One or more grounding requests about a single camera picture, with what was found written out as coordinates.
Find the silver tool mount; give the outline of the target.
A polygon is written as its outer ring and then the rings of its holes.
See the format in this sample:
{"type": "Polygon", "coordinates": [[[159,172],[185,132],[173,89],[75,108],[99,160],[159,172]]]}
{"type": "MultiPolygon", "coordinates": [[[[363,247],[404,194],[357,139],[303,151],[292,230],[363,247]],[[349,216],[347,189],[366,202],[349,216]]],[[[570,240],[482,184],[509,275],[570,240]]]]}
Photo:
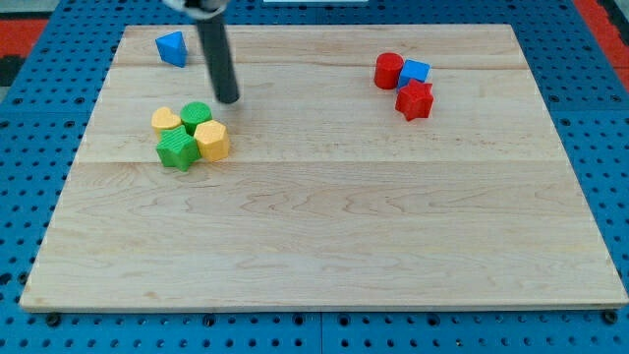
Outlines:
{"type": "Polygon", "coordinates": [[[194,20],[209,20],[222,14],[230,0],[163,0],[168,8],[194,20]]]}

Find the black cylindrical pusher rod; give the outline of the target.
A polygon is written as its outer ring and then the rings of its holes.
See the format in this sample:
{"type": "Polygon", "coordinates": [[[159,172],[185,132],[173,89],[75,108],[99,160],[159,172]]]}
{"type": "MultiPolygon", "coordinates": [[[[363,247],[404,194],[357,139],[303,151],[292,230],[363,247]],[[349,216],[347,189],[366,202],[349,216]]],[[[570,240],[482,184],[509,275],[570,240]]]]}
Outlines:
{"type": "Polygon", "coordinates": [[[197,21],[196,28],[216,100],[224,104],[235,103],[240,98],[240,91],[223,15],[197,21]]]}

